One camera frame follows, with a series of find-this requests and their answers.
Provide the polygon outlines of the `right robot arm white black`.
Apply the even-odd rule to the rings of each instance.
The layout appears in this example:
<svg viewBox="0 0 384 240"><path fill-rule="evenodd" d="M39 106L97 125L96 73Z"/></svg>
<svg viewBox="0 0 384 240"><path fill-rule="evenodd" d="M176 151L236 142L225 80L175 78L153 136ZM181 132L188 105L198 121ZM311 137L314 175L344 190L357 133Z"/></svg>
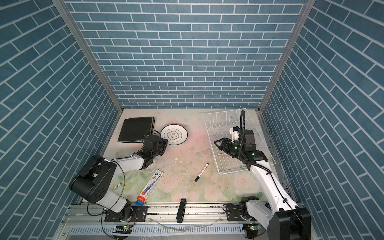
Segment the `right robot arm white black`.
<svg viewBox="0 0 384 240"><path fill-rule="evenodd" d="M289 196L276 179L266 155L257 149L255 133L246 127L246 112L240 112L240 124L230 129L230 138L214 141L214 145L230 157L241 161L260 182L268 200L266 206L257 197L240 201L241 216L257 220L267 231L270 240L311 239L312 217L305 207Z"/></svg>

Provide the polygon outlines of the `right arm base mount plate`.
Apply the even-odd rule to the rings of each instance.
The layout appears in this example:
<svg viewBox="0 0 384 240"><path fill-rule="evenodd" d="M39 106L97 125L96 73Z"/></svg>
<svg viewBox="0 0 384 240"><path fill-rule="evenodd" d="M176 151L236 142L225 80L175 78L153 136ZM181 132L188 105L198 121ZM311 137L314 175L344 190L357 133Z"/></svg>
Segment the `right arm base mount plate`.
<svg viewBox="0 0 384 240"><path fill-rule="evenodd" d="M239 221L251 221L252 218L247 218L242 215L241 208L238 205L227 203L223 205L223 211L226 214L228 222L239 222Z"/></svg>

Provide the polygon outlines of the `round clear glass plate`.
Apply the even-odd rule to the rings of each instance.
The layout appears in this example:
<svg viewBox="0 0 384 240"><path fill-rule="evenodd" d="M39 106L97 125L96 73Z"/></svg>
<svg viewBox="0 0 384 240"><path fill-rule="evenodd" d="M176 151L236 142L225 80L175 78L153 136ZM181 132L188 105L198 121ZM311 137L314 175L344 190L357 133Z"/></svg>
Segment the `round clear glass plate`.
<svg viewBox="0 0 384 240"><path fill-rule="evenodd" d="M161 138L168 141L168 145L177 146L183 144L188 138L187 130L177 124L165 126L161 131Z"/></svg>

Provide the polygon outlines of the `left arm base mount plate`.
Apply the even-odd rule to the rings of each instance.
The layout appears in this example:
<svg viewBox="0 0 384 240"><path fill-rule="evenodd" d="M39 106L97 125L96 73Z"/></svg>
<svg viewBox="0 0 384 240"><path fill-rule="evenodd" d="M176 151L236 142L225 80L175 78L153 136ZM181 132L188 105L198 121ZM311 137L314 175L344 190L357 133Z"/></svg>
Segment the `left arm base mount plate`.
<svg viewBox="0 0 384 240"><path fill-rule="evenodd" d="M107 210L105 213L105 219L104 221L106 223L125 223L125 222L136 222L136 223L143 223L146 221L148 213L148 207L147 206L131 206L131 212L129 215L129 218L127 220L123 220L121 218L120 213L115 213L113 211Z"/></svg>

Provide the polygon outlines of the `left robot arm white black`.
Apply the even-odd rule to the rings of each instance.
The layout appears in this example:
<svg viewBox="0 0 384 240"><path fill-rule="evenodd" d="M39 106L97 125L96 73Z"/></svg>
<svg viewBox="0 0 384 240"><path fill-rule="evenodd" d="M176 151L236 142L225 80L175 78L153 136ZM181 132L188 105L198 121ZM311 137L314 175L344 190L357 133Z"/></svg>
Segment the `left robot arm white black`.
<svg viewBox="0 0 384 240"><path fill-rule="evenodd" d="M135 170L146 169L157 156L164 154L168 140L160 135L149 135L142 148L126 158L106 159L94 155L69 183L69 189L92 204L100 205L115 213L121 221L132 216L131 202L110 188L113 178Z"/></svg>

